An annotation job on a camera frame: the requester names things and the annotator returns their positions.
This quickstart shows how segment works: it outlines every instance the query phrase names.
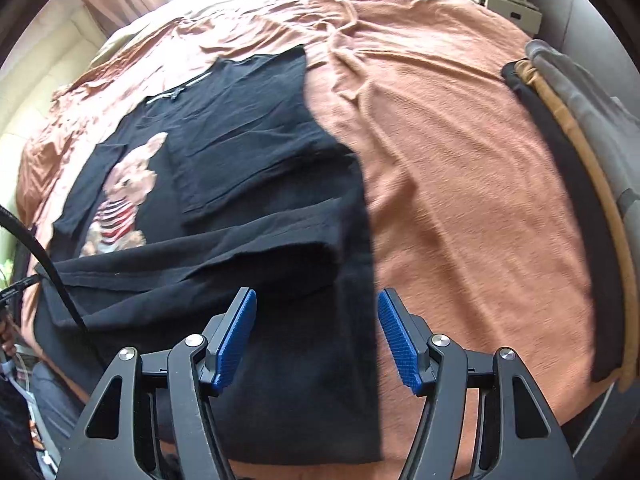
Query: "wall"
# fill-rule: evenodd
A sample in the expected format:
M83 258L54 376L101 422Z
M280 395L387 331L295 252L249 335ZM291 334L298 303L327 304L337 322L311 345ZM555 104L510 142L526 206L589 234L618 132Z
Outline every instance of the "wall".
M537 37L589 70L640 117L640 73L615 33L588 0L531 0L543 13Z
M13 49L0 67L0 80L30 51L40 40L52 33L62 23L82 7L80 0L49 0L15 43Z

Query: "black t-shirt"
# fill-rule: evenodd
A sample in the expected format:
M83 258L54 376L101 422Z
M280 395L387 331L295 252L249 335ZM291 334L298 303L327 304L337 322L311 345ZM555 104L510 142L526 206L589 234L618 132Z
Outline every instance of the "black t-shirt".
M306 108L305 71L301 46L219 59L140 103L88 159L50 252L107 361L123 346L171 348L240 286L253 288L248 348L212 400L228 457L372 462L380 429L364 184L354 153ZM101 371L46 279L42 291L37 340L92 391Z

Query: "wrinkled fabric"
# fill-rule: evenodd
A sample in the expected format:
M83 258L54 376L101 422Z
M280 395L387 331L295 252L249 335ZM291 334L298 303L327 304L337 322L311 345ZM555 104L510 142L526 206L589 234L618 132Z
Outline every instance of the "wrinkled fabric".
M604 216L606 217L610 236L612 238L612 243L616 251L617 267L619 267L620 269L619 274L622 278L624 301L624 329L623 333L619 334L607 334L608 331L601 332L600 341L602 343L602 349L610 347L612 341L620 341L620 343L624 343L622 356L623 358L622 362L620 363L622 365L622 373L619 385L621 388L626 389L631 386L633 380L638 374L638 320L640 319L640 316L638 313L638 286L636 283L636 275L634 273L634 264L631 258L631 252L629 251L629 244L626 239L625 226L622 223L618 205L616 204L616 200L613 197L613 193L611 192L607 177L605 176L602 168L598 163L598 159L596 158L593 150L584 137L580 126L578 126L578 123L575 121L566 105L554 93L545 79L540 75L538 70L531 64L528 59L523 59L517 62L515 65L515 69L522 81L535 89L537 94L540 96L540 99L542 99L542 101L548 107L549 111L551 111L551 113L556 118L556 121L558 121L558 124L562 128L567 139L569 139L569 141L574 146L575 151L577 152L580 160L586 168L586 171L588 172L588 178L593 183L594 190L598 195L600 204L602 205L602 211L604 213ZM611 269L603 269L601 274L604 275L609 273L610 271ZM594 279L593 273L591 281L595 285L596 278ZM612 286L608 286L607 288L609 289L609 291L613 290ZM599 310L599 312L596 313L596 318L598 318L598 320L596 321L597 332L598 322L610 323L612 321L612 318L616 317L615 315L618 313L618 311L611 310L610 308L598 309L598 306L596 306L596 309Z
M515 348L562 423L609 383L590 381L591 283L566 191L527 111L500 78L528 39L470 0L271 0L175 20L56 98L46 131L28 143L20 192L28 194L31 171L50 173L44 194L27 200L48 244L95 145L145 96L188 80L218 56L244 59L304 44L307 105L363 169L376 288L395 287L410 312L464 348ZM44 167L36 170L39 160ZM23 332L37 347L28 293ZM422 400L402 386L380 330L378 349L382 462L234 463L236 474L396 480ZM471 460L477 400L469 392L458 474Z
M106 362L125 346L172 348L225 312L238 288L252 288L251 337L232 385L211 403L227 457L375 462L376 308L362 172L311 117L305 74L301 46L219 58L142 101L82 168L50 256ZM43 280L36 339L90 392L103 370L82 358L81 333Z

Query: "bed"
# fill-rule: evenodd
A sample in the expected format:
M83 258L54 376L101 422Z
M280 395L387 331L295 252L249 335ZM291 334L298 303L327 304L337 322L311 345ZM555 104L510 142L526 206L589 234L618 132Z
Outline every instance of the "bed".
M409 311L464 348L515 348L564 423L618 372L591 382L582 241L542 138L500 78L528 39L469 0L177 0L117 33L57 95L49 124L23 152L18 211L46 246L94 147L143 98L218 57L303 44L306 103L364 171L376 289L396 288ZM35 315L31 290L22 334L46 353L33 334ZM236 474L396 478L422 401L402 386L380 330L378 388L382 462L235 463ZM470 394L459 474L471 460L476 403Z

